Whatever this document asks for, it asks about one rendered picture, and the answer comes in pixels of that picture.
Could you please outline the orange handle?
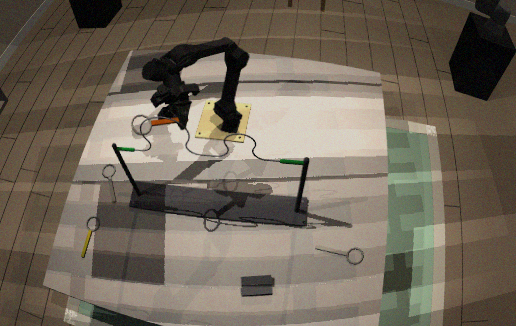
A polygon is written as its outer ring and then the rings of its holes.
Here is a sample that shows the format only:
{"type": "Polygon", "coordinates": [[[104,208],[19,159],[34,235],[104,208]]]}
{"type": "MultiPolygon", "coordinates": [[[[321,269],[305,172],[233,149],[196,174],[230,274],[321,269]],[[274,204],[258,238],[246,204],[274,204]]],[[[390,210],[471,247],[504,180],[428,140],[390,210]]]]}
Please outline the orange handle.
{"type": "MultiPolygon", "coordinates": [[[[137,135],[146,135],[146,134],[148,134],[148,133],[151,131],[152,126],[161,126],[161,125],[163,125],[163,124],[173,124],[173,123],[176,123],[176,122],[174,122],[173,120],[168,120],[168,119],[161,119],[161,120],[147,120],[147,121],[149,121],[149,123],[150,123],[150,130],[149,130],[148,132],[144,133],[144,134],[141,134],[141,133],[137,132],[137,131],[134,129],[134,126],[133,126],[133,121],[134,121],[137,117],[141,117],[141,116],[143,116],[144,118],[148,119],[148,116],[146,116],[146,115],[136,115],[135,117],[133,117],[133,120],[132,120],[132,122],[131,122],[131,128],[134,130],[134,132],[135,132],[137,135]]],[[[173,118],[173,119],[175,119],[176,121],[180,122],[180,121],[179,121],[179,119],[178,119],[178,117],[175,117],[175,118],[173,118]]]]}

